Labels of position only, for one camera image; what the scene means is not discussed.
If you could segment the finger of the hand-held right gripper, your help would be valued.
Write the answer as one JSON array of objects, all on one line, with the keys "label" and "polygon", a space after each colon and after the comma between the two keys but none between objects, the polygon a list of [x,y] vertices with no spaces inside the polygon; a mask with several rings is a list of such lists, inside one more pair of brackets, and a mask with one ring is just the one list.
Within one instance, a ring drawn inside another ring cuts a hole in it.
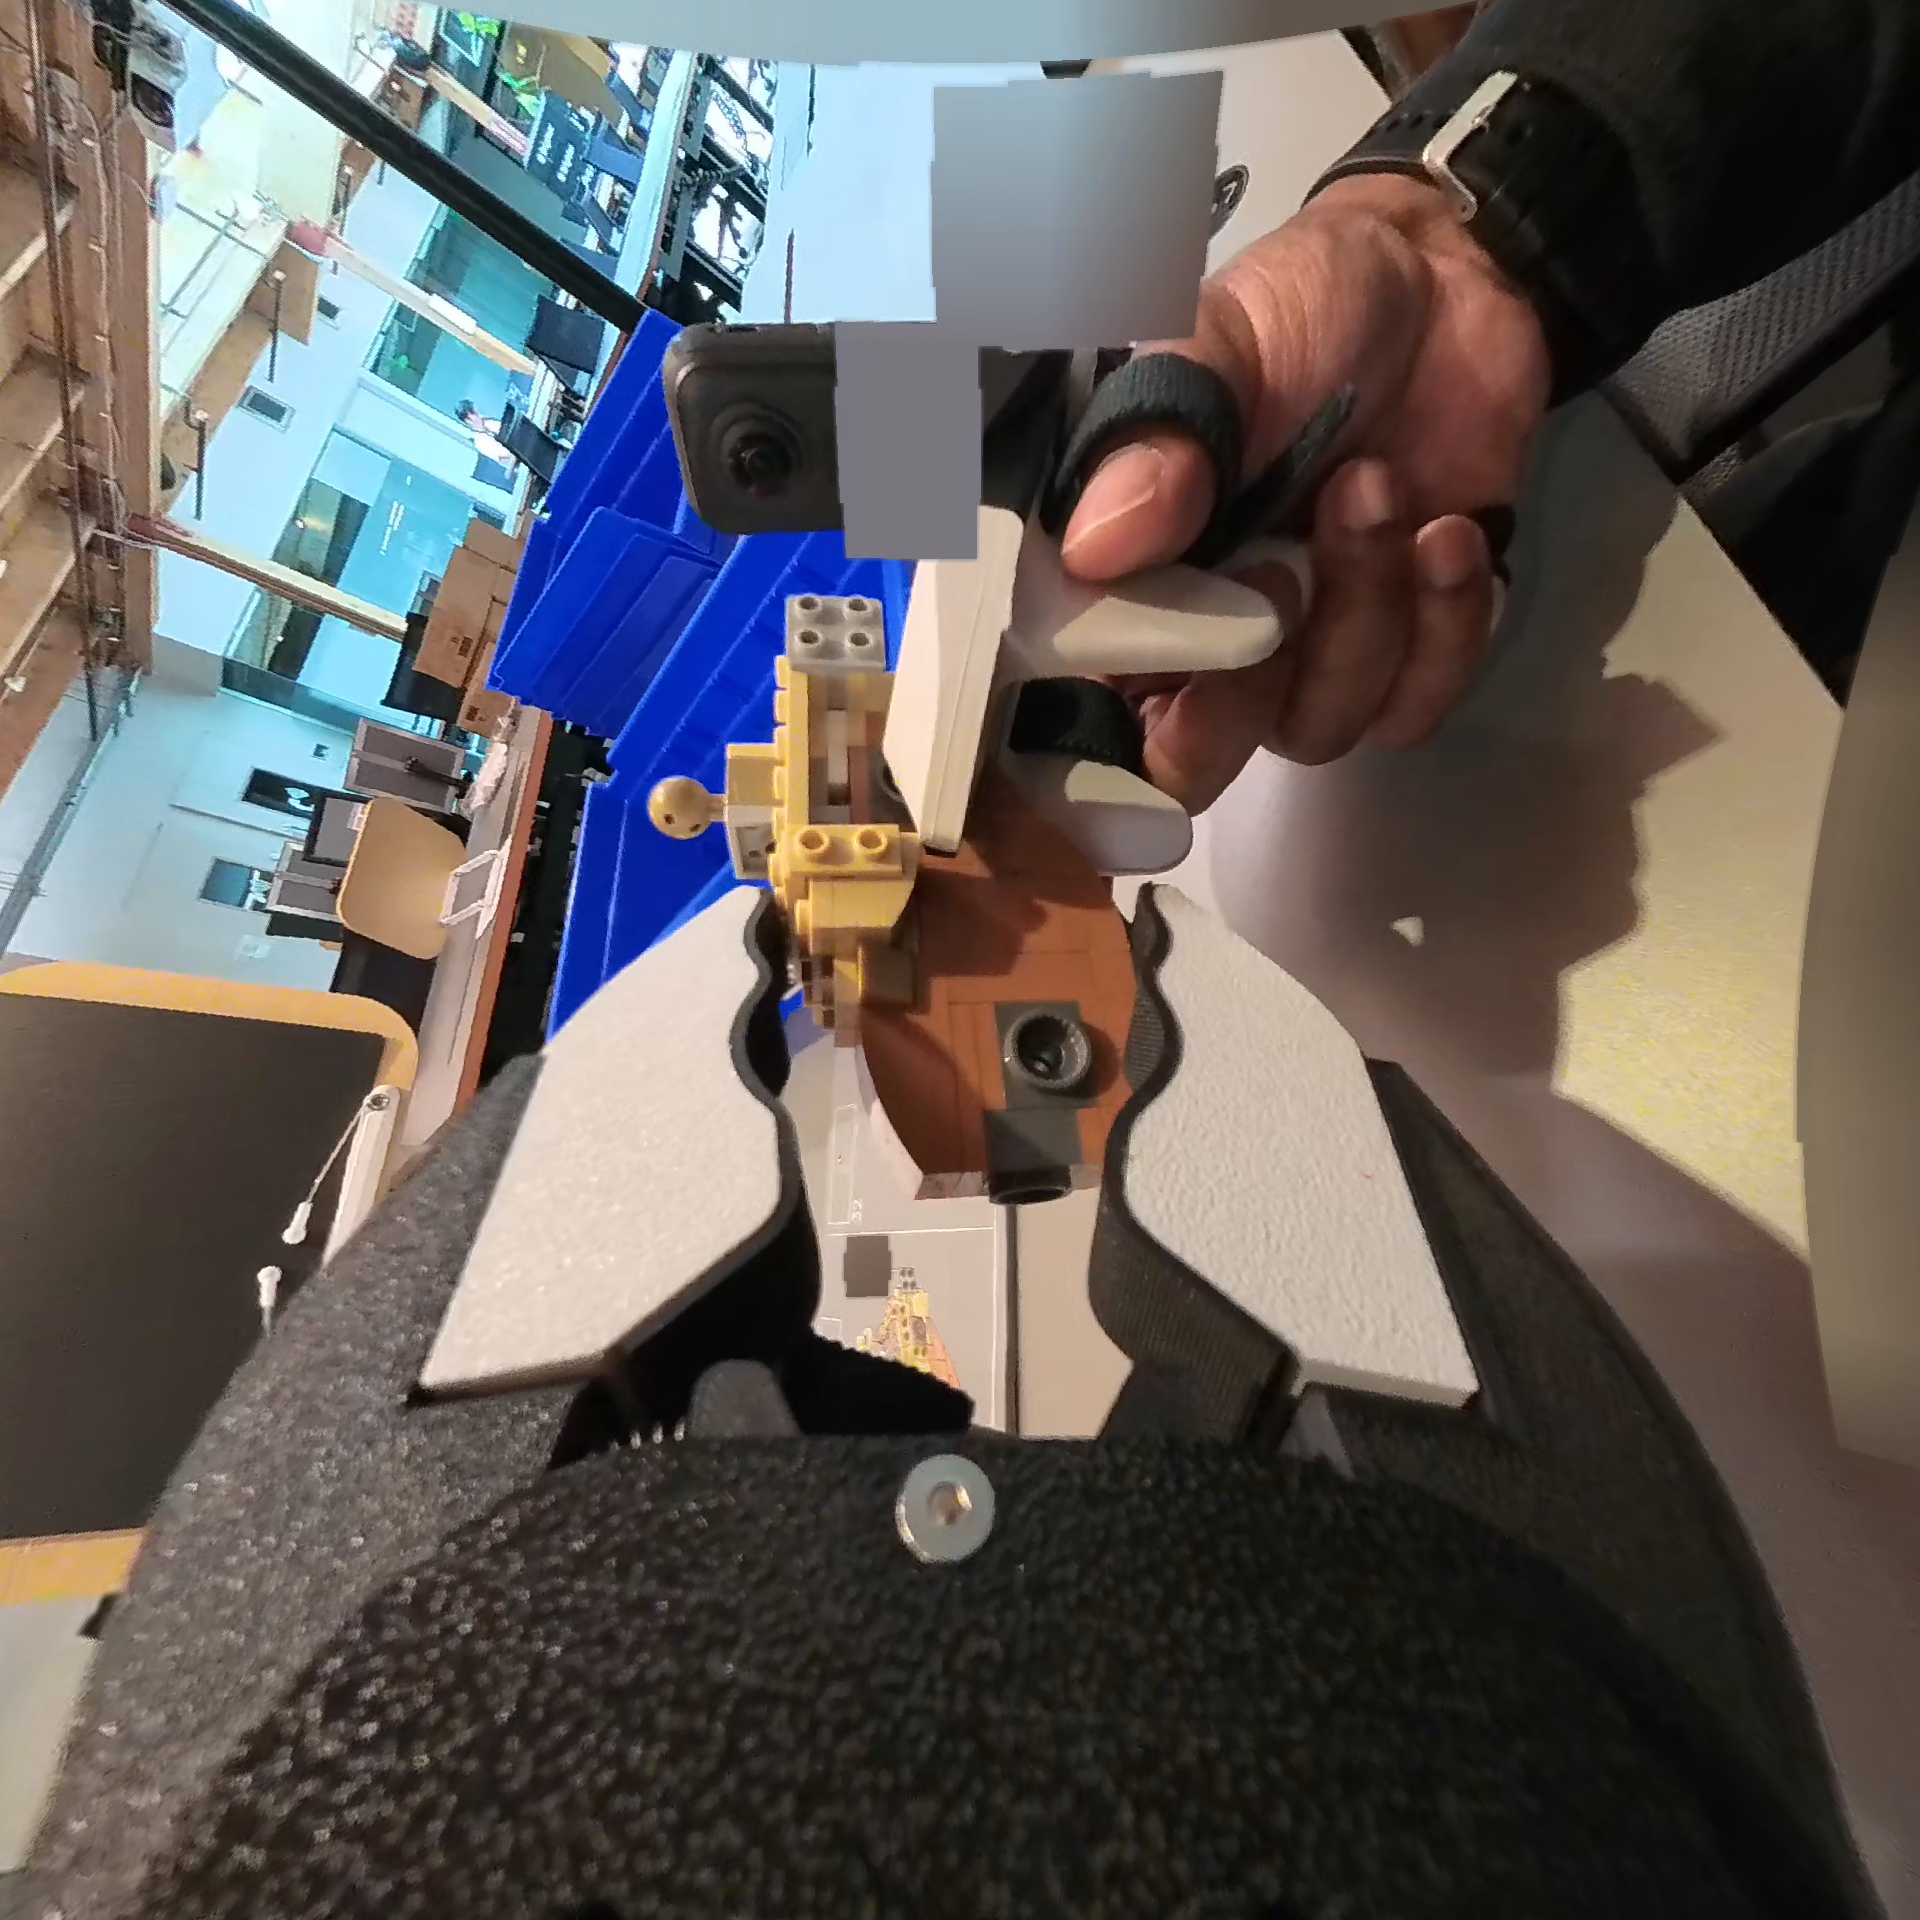
[{"label": "finger of the hand-held right gripper", "polygon": [[966,837],[1023,516],[979,507],[972,559],[925,559],[908,597],[882,755],[925,852]]}]

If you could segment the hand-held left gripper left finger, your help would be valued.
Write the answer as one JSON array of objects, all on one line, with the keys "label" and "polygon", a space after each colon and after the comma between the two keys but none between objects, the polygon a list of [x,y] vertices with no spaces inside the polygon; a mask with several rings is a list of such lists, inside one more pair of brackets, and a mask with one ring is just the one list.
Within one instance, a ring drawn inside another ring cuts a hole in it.
[{"label": "hand-held left gripper left finger", "polygon": [[779,1364],[820,1301],[768,893],[722,893],[618,971],[535,1090],[427,1348],[435,1400],[637,1364],[685,1404],[718,1360]]}]

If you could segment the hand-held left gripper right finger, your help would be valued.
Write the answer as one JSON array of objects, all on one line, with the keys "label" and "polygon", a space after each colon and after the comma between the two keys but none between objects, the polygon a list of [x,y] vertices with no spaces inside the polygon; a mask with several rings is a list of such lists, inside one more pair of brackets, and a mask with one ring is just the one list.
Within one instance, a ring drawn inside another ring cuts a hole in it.
[{"label": "hand-held left gripper right finger", "polygon": [[1478,1391],[1360,1047],[1199,902],[1144,883],[1136,1013],[1088,1296],[1116,1407],[1269,1410],[1307,1387],[1434,1407]]}]

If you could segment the blue storage bin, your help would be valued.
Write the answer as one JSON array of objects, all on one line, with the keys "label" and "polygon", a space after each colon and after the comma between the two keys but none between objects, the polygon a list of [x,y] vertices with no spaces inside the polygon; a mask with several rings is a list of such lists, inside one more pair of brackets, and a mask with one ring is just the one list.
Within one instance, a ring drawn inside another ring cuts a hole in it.
[{"label": "blue storage bin", "polygon": [[660,366],[678,335],[646,314],[527,530],[492,687],[618,736],[704,600],[730,540],[691,510]]},{"label": "blue storage bin", "polygon": [[840,535],[757,535],[733,547],[612,738],[611,776],[582,803],[548,1034],[733,884],[720,829],[664,837],[651,826],[646,800],[664,776],[695,776],[718,790],[727,744],[773,733],[787,598],[800,591],[877,598],[884,658],[893,661],[911,576],[906,559],[853,559]]}]

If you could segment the grey instruction booklet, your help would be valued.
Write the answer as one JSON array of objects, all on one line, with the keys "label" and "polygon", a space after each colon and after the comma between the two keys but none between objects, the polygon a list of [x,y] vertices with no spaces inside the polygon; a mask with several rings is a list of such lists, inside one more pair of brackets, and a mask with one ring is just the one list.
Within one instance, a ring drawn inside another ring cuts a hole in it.
[{"label": "grey instruction booklet", "polygon": [[957,1387],[980,1426],[1018,1428],[1010,1208],[916,1198],[875,1130],[861,1059],[802,1010],[783,1029],[783,1103],[822,1261],[816,1330]]}]

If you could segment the tan and brown brick model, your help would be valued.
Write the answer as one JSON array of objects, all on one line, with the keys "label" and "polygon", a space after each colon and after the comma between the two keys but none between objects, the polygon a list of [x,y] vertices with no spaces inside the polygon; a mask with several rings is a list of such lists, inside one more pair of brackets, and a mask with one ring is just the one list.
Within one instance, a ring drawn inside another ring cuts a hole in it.
[{"label": "tan and brown brick model", "polygon": [[1008,762],[934,852],[879,749],[895,674],[879,600],[783,600],[773,733],[727,744],[712,792],[655,784],[654,827],[727,837],[773,892],[789,980],[853,1050],[875,1130],[916,1198],[1022,1206],[1098,1184],[1127,1100],[1136,971],[1112,884]]}]

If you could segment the person's right forearm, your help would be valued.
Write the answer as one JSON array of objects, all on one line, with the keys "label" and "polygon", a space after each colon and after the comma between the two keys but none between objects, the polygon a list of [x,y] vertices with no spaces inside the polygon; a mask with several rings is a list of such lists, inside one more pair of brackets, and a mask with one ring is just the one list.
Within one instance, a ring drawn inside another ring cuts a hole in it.
[{"label": "person's right forearm", "polygon": [[[1661,323],[1810,252],[1915,173],[1915,5],[1486,5],[1398,103],[1495,69],[1551,96],[1517,205],[1466,228],[1548,348],[1527,466],[1549,412]],[[1492,527],[1520,487],[1474,515],[1495,579]]]}]

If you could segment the grey desk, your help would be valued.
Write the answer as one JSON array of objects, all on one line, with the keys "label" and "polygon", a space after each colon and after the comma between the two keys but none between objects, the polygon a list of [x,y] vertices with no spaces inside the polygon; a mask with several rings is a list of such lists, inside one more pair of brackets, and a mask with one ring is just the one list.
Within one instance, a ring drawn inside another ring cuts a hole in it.
[{"label": "grey desk", "polygon": [[1730,1479],[1832,1471],[1794,1044],[1840,711],[1605,398],[1516,565],[1421,748],[1258,757],[1176,883],[1421,1083]]}]

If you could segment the person's right hand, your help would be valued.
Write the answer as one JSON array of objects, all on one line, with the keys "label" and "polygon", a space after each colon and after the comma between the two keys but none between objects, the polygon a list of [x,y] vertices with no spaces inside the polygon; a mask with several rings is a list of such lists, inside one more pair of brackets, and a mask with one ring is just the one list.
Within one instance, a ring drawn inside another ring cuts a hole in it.
[{"label": "person's right hand", "polygon": [[1312,519],[1312,606],[1283,567],[1245,567],[1283,647],[1205,676],[1124,682],[1148,780],[1206,812],[1260,749],[1328,764],[1419,744],[1472,691],[1496,624],[1474,515],[1512,502],[1551,391],[1540,325],[1450,200],[1407,176],[1351,176],[1206,278],[1197,332],[1148,351],[1211,367],[1260,474],[1317,404],[1354,388]]}]

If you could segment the stack of cardboard boxes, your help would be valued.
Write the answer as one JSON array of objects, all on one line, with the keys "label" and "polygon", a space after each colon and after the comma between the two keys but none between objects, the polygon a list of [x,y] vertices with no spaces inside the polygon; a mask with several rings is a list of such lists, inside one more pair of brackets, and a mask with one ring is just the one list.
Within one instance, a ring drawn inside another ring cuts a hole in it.
[{"label": "stack of cardboard boxes", "polygon": [[493,648],[507,622],[525,535],[468,520],[435,589],[407,615],[400,655],[381,696],[386,708],[493,738],[516,712],[488,691]]}]

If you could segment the light wooden panel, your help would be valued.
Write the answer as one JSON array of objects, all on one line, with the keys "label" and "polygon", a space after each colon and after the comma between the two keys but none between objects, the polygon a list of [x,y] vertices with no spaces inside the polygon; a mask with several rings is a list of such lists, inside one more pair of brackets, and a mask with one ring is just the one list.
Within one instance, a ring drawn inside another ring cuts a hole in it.
[{"label": "light wooden panel", "polygon": [[448,934],[444,906],[464,842],[403,800],[374,797],[338,890],[343,928],[420,962],[436,962]]}]

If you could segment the black wood-rimmed panel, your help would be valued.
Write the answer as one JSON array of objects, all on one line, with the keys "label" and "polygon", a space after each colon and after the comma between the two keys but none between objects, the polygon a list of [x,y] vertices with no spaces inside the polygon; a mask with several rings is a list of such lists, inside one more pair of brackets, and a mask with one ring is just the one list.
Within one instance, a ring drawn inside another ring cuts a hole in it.
[{"label": "black wood-rimmed panel", "polygon": [[2,1599],[125,1587],[263,1336],[256,1271],[416,1034],[335,992],[46,962],[2,980]]}]

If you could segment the black wrist watch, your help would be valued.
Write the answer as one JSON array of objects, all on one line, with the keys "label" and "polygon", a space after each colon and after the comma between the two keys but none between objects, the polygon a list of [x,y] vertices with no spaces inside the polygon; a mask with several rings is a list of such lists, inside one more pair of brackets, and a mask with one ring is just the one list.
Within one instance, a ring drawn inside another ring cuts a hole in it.
[{"label": "black wrist watch", "polygon": [[1391,176],[1429,188],[1463,228],[1499,227],[1546,150],[1549,119],[1549,88],[1512,69],[1436,94],[1413,88],[1312,182],[1304,200],[1346,181]]}]

